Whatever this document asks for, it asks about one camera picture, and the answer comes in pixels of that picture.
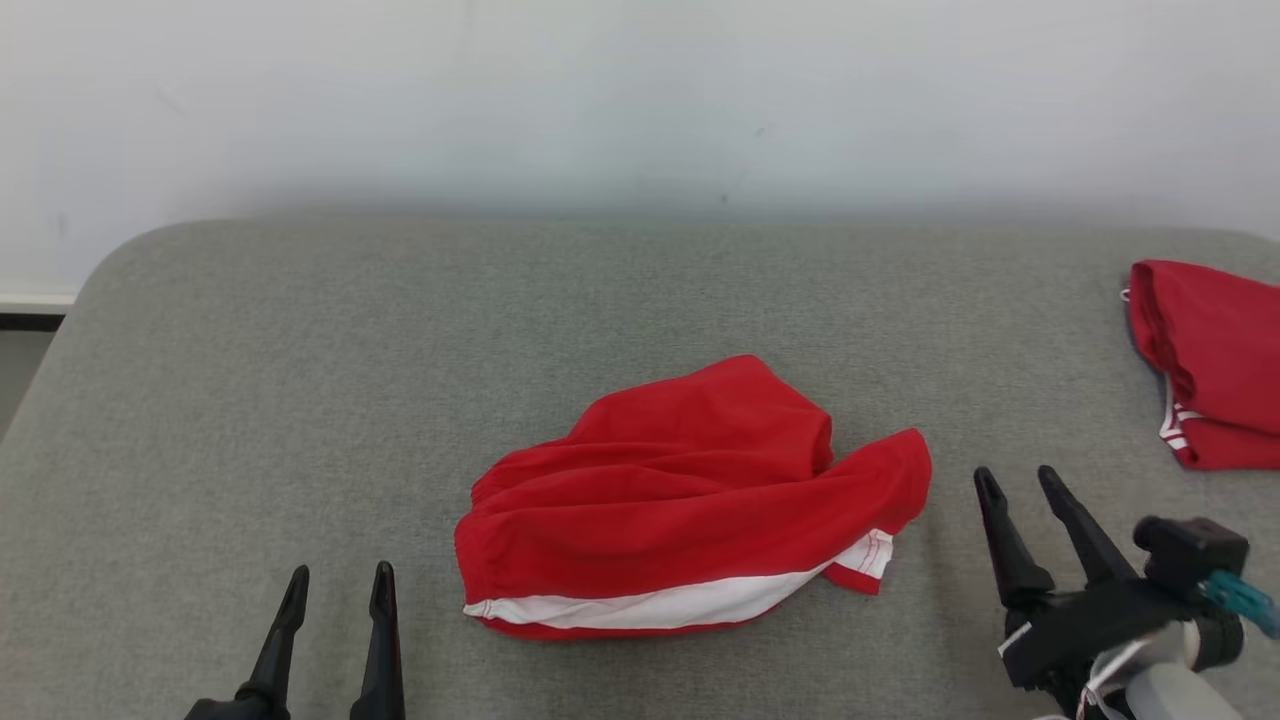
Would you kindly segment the white wall baseboard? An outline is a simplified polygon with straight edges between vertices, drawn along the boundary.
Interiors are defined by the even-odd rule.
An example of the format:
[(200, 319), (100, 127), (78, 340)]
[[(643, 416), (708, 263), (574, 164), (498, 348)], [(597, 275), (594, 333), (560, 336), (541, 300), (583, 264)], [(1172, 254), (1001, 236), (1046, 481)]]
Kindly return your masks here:
[(65, 316), (77, 293), (26, 292), (0, 288), (0, 314)]

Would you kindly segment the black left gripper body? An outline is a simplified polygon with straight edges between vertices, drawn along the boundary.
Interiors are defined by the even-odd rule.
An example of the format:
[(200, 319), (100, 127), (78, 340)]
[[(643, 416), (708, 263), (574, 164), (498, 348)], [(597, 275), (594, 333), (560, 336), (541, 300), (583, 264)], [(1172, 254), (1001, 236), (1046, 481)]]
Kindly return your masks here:
[(291, 711), (269, 696), (244, 694), (228, 701), (197, 700), (186, 720), (291, 720)]

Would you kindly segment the grey fabric sofa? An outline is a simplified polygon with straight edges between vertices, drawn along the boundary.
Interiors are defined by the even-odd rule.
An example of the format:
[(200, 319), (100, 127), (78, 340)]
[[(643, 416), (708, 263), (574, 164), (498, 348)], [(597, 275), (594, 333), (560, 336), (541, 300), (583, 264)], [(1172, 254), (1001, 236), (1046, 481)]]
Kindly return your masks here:
[[(1212, 231), (172, 225), (106, 258), (0, 442), (0, 720), (182, 720), (244, 682), (310, 568), (288, 706), (347, 720), (393, 564), (425, 720), (1027, 720), (972, 473), (1082, 583), (1053, 466), (1134, 564), (1135, 523), (1207, 516), (1280, 600), (1280, 473), (1180, 468), (1132, 346), (1129, 266), (1280, 284)], [(840, 454), (906, 427), (934, 461), (882, 592), (818, 580), (746, 626), (573, 643), (462, 614), (454, 524), (509, 451), (609, 392), (754, 354)]]

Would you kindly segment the red white-striped shorts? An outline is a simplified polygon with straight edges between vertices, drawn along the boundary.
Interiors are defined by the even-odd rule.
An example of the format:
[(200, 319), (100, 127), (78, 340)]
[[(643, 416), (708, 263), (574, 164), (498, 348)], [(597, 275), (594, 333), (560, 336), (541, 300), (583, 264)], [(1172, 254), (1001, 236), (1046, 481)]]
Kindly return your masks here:
[(754, 355), (607, 395), (474, 484), (463, 612), (568, 641), (740, 625), (818, 577), (876, 594), (931, 451), (908, 428), (837, 459), (832, 430)]

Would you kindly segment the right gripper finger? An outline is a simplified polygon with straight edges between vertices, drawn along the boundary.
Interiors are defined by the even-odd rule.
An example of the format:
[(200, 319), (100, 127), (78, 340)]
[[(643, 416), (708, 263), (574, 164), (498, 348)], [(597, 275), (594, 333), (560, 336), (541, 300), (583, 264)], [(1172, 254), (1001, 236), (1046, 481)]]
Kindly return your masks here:
[(1135, 569), (1125, 560), (1093, 515), (1068, 488), (1052, 466), (1037, 470), (1039, 486), (1050, 509), (1061, 521), (1085, 574), (1085, 588), (1111, 582), (1129, 582), (1138, 578)]
[(974, 470), (974, 487), (1000, 603), (1027, 609), (1053, 592), (1053, 579), (1030, 556), (1009, 515), (1009, 501), (988, 468)]

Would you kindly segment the red Bulls 23 jersey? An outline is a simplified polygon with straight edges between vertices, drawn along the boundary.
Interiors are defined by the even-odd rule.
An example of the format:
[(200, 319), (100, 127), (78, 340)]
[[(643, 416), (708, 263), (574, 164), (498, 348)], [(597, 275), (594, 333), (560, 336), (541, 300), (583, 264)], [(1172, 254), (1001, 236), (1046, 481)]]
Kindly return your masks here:
[(1164, 380), (1158, 437), (1198, 471), (1280, 471), (1280, 284), (1147, 259), (1124, 292), (1138, 354)]

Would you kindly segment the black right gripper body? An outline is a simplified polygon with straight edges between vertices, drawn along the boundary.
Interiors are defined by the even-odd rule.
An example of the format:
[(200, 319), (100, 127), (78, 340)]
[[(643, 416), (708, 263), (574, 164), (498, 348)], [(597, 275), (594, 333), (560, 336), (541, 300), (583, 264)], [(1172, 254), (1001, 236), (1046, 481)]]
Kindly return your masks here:
[(1015, 687), (1064, 716), (1233, 716), (1204, 670), (1235, 662), (1244, 615), (1217, 580), (1239, 578), (1249, 541), (1207, 518), (1148, 516), (1134, 530), (1146, 569), (1023, 623), (1000, 647)]

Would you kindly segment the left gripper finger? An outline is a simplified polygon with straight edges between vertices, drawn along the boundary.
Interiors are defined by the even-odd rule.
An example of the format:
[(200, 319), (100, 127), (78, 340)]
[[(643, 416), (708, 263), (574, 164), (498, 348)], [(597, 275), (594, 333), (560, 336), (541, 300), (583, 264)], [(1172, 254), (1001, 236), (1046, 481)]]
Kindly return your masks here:
[(349, 720), (406, 720), (396, 573), (389, 561), (376, 566), (369, 615), (372, 629), (364, 680)]
[(265, 708), (285, 707), (294, 637), (305, 623), (308, 583), (308, 566), (297, 566), (291, 575), (250, 679), (238, 689), (238, 700), (253, 701)]

